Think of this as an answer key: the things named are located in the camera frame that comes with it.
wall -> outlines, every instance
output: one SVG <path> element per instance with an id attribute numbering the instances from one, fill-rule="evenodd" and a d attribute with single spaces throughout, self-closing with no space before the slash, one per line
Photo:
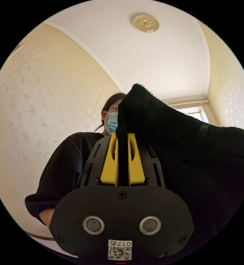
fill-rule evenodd
<path id="1" fill-rule="evenodd" d="M 70 134 L 93 131 L 119 89 L 76 42 L 41 24 L 0 71 L 0 198 L 19 226 L 50 237 L 26 210 L 55 148 Z"/>
<path id="2" fill-rule="evenodd" d="M 205 24 L 199 24 L 210 51 L 209 103 L 220 126 L 244 129 L 244 70 L 223 40 Z"/>

qr code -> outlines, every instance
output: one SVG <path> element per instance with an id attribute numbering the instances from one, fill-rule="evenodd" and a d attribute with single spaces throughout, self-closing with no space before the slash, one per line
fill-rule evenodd
<path id="1" fill-rule="evenodd" d="M 109 260 L 132 260 L 132 241 L 109 240 Z"/>

ceiling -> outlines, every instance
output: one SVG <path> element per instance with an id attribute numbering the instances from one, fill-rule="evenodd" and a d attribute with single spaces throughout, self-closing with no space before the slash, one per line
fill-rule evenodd
<path id="1" fill-rule="evenodd" d="M 139 14 L 155 17 L 159 30 L 135 29 L 132 19 Z M 177 8 L 151 0 L 93 0 L 45 23 L 82 46 L 125 93 L 140 83 L 161 100 L 207 94 L 206 38 L 197 20 Z"/>

sleeve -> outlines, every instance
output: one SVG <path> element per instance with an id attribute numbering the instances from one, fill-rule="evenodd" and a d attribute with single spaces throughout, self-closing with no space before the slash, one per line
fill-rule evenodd
<path id="1" fill-rule="evenodd" d="M 35 194 L 25 198 L 28 212 L 41 223 L 40 212 L 55 208 L 58 202 L 73 190 L 75 178 L 82 171 L 82 154 L 79 146 L 68 137 L 54 151 L 39 181 Z"/>

face mask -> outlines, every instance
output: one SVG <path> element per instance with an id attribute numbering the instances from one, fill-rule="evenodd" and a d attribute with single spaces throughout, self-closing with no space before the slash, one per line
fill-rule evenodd
<path id="1" fill-rule="evenodd" d="M 105 124 L 105 128 L 106 128 L 107 132 L 109 133 L 109 135 L 111 135 L 112 133 L 116 132 L 116 128 L 118 126 L 117 115 L 115 112 L 111 112 L 108 114 L 109 114 L 109 119 L 108 119 L 107 124 Z"/>

